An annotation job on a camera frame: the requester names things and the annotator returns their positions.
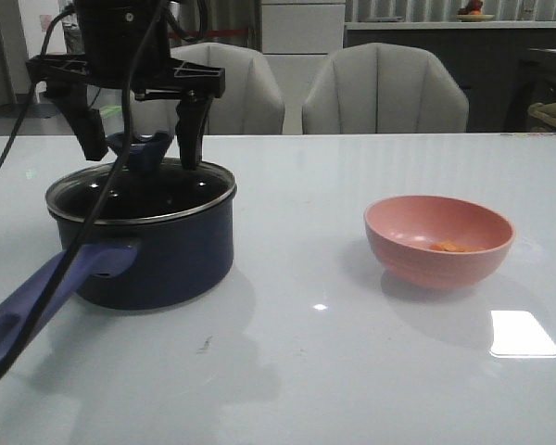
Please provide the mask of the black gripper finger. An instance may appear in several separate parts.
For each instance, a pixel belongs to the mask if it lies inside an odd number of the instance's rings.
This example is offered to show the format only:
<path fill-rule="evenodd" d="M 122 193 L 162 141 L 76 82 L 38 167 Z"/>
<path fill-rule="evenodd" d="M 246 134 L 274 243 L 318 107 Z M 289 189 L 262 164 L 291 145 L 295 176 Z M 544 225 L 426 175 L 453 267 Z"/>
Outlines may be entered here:
<path fill-rule="evenodd" d="M 108 151 L 100 113 L 87 101 L 83 83 L 47 81 L 45 97 L 64 116 L 76 136 L 86 160 L 101 160 Z"/>
<path fill-rule="evenodd" d="M 202 160 L 202 140 L 210 109 L 209 95 L 182 98 L 176 112 L 178 122 L 175 132 L 184 169 L 195 170 Z"/>

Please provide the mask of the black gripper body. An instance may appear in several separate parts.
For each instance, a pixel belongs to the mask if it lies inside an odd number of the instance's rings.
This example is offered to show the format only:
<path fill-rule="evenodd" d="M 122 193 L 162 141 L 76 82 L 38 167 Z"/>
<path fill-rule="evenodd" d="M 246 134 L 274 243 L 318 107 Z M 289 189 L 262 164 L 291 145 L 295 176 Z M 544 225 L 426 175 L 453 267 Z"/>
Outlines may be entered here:
<path fill-rule="evenodd" d="M 179 98 L 190 91 L 223 95 L 225 69 L 171 56 L 167 1 L 74 1 L 69 11 L 78 20 L 83 52 L 29 59 L 32 81 L 118 90 L 130 85 L 148 100 Z"/>

